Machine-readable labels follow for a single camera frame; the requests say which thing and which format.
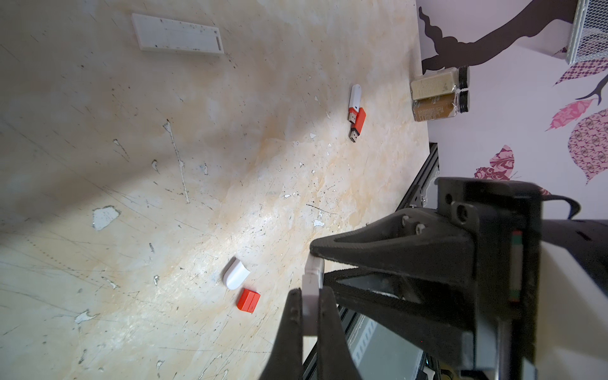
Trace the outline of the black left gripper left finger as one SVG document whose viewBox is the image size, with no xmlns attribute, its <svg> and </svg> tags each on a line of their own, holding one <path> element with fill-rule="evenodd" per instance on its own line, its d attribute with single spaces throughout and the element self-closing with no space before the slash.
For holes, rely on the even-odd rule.
<svg viewBox="0 0 608 380">
<path fill-rule="evenodd" d="M 302 379 L 302 291 L 288 293 L 275 342 L 260 379 Z"/>
</svg>

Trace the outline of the white usb drive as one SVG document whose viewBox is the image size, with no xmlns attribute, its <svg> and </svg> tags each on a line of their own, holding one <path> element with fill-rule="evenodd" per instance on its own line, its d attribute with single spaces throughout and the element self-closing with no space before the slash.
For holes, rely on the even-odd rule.
<svg viewBox="0 0 608 380">
<path fill-rule="evenodd" d="M 131 20 L 144 52 L 224 54 L 218 28 L 142 14 L 133 14 Z"/>
</svg>

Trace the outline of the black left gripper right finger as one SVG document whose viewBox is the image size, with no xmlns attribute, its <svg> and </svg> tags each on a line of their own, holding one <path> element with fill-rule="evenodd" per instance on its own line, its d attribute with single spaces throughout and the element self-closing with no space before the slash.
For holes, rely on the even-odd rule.
<svg viewBox="0 0 608 380">
<path fill-rule="evenodd" d="M 319 296 L 318 379 L 362 379 L 352 360 L 336 299 L 329 287 L 322 288 Z"/>
</svg>

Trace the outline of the white usb drive rounded body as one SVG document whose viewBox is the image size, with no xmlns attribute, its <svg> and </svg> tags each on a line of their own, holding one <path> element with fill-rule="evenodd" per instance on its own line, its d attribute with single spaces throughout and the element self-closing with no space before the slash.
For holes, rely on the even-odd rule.
<svg viewBox="0 0 608 380">
<path fill-rule="evenodd" d="M 359 107 L 361 102 L 362 89 L 359 84 L 355 84 L 351 87 L 349 104 L 348 104 L 348 121 L 351 124 L 356 123 L 356 119 L 359 114 Z"/>
</svg>

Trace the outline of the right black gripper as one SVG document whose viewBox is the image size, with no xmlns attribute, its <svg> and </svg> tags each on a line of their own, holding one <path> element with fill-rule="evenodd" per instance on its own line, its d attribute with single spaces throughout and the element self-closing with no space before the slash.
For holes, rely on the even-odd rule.
<svg viewBox="0 0 608 380">
<path fill-rule="evenodd" d="M 313 240 L 312 255 L 361 268 L 329 272 L 324 285 L 340 306 L 451 367 L 535 378 L 540 188 L 461 177 L 436 183 L 440 215 L 407 208 Z M 446 284 L 405 277 L 472 274 L 473 308 Z"/>
</svg>

